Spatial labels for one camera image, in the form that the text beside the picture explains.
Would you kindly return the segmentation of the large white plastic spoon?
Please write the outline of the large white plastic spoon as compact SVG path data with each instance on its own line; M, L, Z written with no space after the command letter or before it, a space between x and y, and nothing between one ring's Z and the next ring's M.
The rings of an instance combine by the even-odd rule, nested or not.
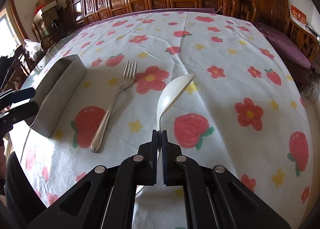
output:
M193 81L196 74L185 74L183 76L179 76L172 80L162 91L158 103L157 103L157 136L158 136L158 144L157 144L157 155L155 164L157 164L161 148L162 148L162 137L161 137L161 118L163 115L174 105L176 100L182 95L182 93L186 90L189 84Z

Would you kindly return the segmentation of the dark wooden chair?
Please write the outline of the dark wooden chair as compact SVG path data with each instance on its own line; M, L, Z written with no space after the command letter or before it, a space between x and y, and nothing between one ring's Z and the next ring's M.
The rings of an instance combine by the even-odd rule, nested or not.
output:
M4 71L1 92L9 89L19 90L38 63L30 57L29 52L22 45L15 50L12 59L12 63Z

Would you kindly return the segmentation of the grey metal utensil tray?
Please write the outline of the grey metal utensil tray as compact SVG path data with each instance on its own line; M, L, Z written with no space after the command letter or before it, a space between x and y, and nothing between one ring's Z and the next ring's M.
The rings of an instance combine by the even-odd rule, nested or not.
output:
M87 68L77 54L60 58L35 83L39 111L27 119L28 126L44 137L50 137L76 88L86 75Z

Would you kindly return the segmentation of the white plastic bag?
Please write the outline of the white plastic bag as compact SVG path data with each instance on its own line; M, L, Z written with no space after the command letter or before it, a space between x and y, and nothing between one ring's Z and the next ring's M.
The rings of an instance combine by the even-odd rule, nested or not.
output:
M33 61L37 61L42 55L44 55L44 50L39 42L34 42L29 39L24 39L25 50L28 51L29 57Z

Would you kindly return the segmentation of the cardboard boxes stack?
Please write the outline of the cardboard boxes stack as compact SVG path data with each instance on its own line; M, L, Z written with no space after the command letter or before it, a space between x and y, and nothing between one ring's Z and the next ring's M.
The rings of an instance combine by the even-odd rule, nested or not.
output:
M61 23L57 11L57 0L37 1L33 24L41 37L52 34Z

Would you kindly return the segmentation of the steel fork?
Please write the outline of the steel fork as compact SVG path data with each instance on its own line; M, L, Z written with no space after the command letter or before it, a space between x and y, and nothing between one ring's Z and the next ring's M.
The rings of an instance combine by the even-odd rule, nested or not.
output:
M97 132L95 133L91 144L89 145L89 150L93 153L97 153L100 150L101 145L103 144L104 135L106 132L107 124L112 114L113 108L116 105L117 99L119 95L126 90L127 88L131 87L135 81L136 71L137 71L137 60L129 60L125 66L125 70L123 73L123 77L120 81L119 89L117 90L112 103L108 107L106 113L101 120Z

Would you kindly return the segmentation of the strawberry flower tablecloth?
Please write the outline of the strawberry flower tablecloth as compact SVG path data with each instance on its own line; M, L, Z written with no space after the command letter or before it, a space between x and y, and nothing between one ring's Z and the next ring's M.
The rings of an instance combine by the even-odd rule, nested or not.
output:
M222 165L292 228L302 222L313 175L312 140L289 70L249 22L200 12L155 12L83 29L40 74L80 60L47 91L50 137L31 130L21 166L45 206L97 165L113 167L166 130L199 165Z

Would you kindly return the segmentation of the purple seat cushion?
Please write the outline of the purple seat cushion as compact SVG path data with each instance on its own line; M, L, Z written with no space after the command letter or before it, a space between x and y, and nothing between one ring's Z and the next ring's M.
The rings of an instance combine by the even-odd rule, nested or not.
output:
M284 33L260 22L255 27L268 40L281 59L286 59L303 68L311 68L310 61Z

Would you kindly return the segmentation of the wooden side table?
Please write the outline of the wooden side table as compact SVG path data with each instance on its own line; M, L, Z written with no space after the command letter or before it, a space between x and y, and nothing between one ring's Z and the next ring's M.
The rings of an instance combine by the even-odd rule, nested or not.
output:
M317 38L298 26L292 19L289 19L287 36L295 46L312 63L319 53L319 42Z

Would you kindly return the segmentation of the red greeting card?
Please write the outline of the red greeting card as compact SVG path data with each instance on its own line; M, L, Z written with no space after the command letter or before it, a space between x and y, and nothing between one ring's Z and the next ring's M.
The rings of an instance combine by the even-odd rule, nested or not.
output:
M307 23L306 15L293 4L290 4L290 16L291 16L291 19L296 24L299 24L302 27L306 26L306 23Z

